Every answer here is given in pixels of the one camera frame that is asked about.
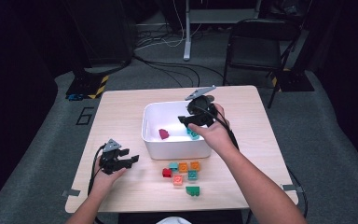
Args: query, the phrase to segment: red block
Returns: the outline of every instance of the red block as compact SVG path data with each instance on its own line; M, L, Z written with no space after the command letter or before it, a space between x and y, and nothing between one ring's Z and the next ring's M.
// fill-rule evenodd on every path
M162 176L163 177L171 177L172 176L172 170L164 168L162 169Z
M160 129L160 130L158 130L158 132L159 132L159 136L161 137L161 139L166 139L170 136L168 134L167 130Z

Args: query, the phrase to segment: yellow hazard stripe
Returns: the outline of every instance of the yellow hazard stripe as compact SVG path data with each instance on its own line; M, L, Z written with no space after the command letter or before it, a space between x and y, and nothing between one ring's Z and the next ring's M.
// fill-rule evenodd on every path
M108 78L109 78L109 76L105 76L103 78L103 80L101 81L100 88L97 90L96 94L95 95L89 95L90 99L96 99L96 98L99 98L101 96L101 94L103 93L104 87L106 86L106 82L107 82Z

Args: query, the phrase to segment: black curtain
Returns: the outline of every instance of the black curtain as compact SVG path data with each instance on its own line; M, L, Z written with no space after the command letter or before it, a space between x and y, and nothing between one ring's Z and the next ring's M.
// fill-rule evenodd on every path
M358 150L358 0L343 1L330 48L316 73L343 132Z
M0 0L0 190L57 94L48 64L12 6Z

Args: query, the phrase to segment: gray carpet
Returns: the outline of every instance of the gray carpet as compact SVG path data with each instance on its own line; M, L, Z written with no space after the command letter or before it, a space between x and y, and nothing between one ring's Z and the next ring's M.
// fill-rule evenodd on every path
M227 34L205 34L193 42L191 61L223 72ZM184 42L178 47L166 44L136 50L146 60L185 63ZM300 48L288 63L294 63ZM106 91L179 88L197 85L195 75L180 68L183 75L172 75L133 61L127 68L111 75ZM195 67L200 85L221 85L222 78L209 70ZM272 89L264 75L232 72L231 85L256 85L265 106ZM283 158L307 192L309 223L358 223L358 154L339 129L334 110L317 77L307 76L315 91L278 92L271 109L267 109ZM100 102L65 100L74 76L56 78L59 92L55 105L28 148L21 162L0 192L0 223L63 223L70 215L64 211L66 199L62 191L72 186L90 125L76 125L84 107L95 115ZM298 195L298 207L304 200ZM117 214L100 214L106 223L116 223Z

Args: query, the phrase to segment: table leg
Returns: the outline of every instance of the table leg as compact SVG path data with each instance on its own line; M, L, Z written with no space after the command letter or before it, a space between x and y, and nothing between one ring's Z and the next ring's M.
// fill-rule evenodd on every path
M190 5L189 0L186 0L186 44L185 44L185 55L183 60L190 60L191 51L191 36L190 36Z

